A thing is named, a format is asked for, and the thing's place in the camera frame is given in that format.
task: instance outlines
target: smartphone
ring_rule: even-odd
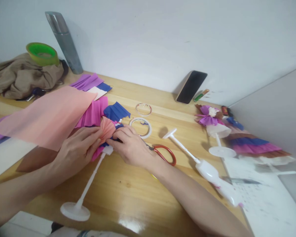
[[[183,104],[190,103],[206,77],[207,73],[191,71],[186,76],[185,84],[179,92],[176,101]]]

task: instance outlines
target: metal thermos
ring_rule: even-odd
[[[83,72],[81,62],[65,19],[58,12],[45,12],[45,14],[69,67],[74,74],[81,74]]]

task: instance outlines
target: green tape roll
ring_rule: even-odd
[[[31,58],[40,66],[59,65],[56,50],[44,43],[33,42],[26,45],[26,50]]]

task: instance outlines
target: plastic ring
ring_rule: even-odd
[[[139,105],[148,106],[149,109],[150,109],[149,114],[144,115],[144,114],[140,113],[140,112],[138,111],[138,108],[137,108]],[[151,113],[152,113],[152,108],[151,108],[151,106],[150,106],[149,104],[146,104],[146,103],[139,103],[138,105],[136,105],[135,110],[137,111],[137,113],[138,113],[139,115],[141,115],[141,116],[143,116],[143,117],[147,117],[147,116],[151,115]]]
[[[151,135],[151,133],[152,133],[152,126],[151,126],[150,122],[148,122],[148,120],[145,119],[145,118],[133,118],[133,119],[129,122],[129,125],[131,126],[131,125],[133,124],[133,122],[135,122],[135,121],[137,121],[137,120],[145,121],[145,122],[148,124],[148,133],[147,133],[146,135],[144,135],[144,136],[141,135],[141,138],[142,138],[142,139],[146,139],[146,138],[148,138],[148,137]]]

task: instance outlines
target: white wall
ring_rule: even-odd
[[[252,134],[296,158],[296,70],[240,100],[231,109]],[[296,162],[279,168],[295,170]],[[296,174],[281,180],[296,201]]]
[[[203,71],[213,103],[296,68],[296,0],[0,0],[0,61],[35,41],[63,58],[45,11],[63,14],[85,70],[170,92]]]

